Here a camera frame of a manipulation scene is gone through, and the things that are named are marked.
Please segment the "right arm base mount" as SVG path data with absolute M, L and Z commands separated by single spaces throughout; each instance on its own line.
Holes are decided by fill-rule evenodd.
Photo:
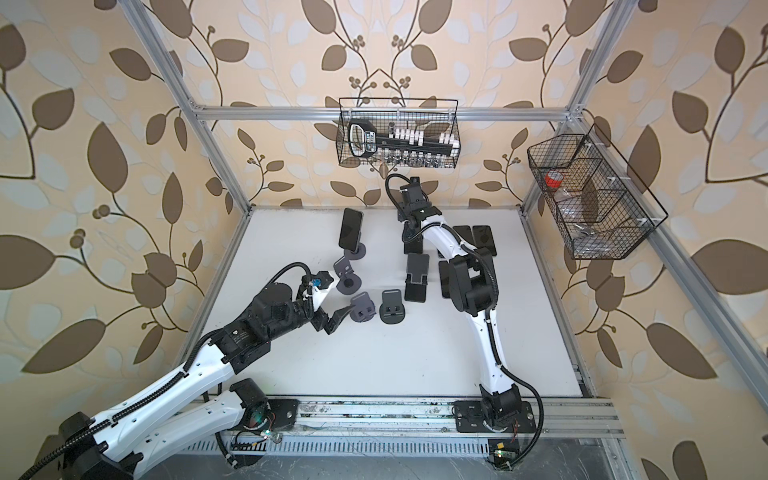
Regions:
M 485 399 L 457 400 L 451 413 L 459 433 L 534 433 L 537 429 L 531 404 L 518 401 L 513 406 L 491 407 Z

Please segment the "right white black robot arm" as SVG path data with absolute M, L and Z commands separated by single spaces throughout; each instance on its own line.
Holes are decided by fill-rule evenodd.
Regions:
M 504 431 L 524 412 L 522 388 L 528 390 L 537 407 L 536 425 L 543 427 L 544 405 L 539 392 L 506 366 L 497 320 L 500 288 L 493 255 L 463 239 L 445 220 L 423 191 L 420 179 L 391 173 L 385 178 L 385 192 L 403 224 L 404 244 L 425 240 L 447 262 L 450 299 L 464 314 L 472 329 L 481 356 L 478 386 L 485 424 L 493 431 Z

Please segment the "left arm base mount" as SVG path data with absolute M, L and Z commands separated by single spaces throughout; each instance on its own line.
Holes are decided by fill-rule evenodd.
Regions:
M 299 400 L 267 398 L 246 406 L 235 431 L 266 432 L 291 429 L 298 418 Z

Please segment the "green phone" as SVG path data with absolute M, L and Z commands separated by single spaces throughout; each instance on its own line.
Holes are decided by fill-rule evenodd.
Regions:
M 474 239 L 472 228 L 469 225 L 455 225 L 453 227 L 453 230 L 458 234 L 458 236 L 467 244 L 475 247 L 476 242 Z

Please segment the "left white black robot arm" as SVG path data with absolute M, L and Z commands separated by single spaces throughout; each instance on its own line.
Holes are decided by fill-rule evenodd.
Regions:
M 268 400 L 251 379 L 233 382 L 214 400 L 190 404 L 268 354 L 274 340 L 307 324 L 332 334 L 347 308 L 322 308 L 335 287 L 327 271 L 290 263 L 304 274 L 297 289 L 273 276 L 239 314 L 204 334 L 171 372 L 129 399 L 93 417 L 78 412 L 59 427 L 59 444 L 22 473 L 32 479 L 55 464 L 61 479 L 138 479 L 185 447 L 233 427 L 268 427 Z M 263 416 L 253 426 L 249 418 Z

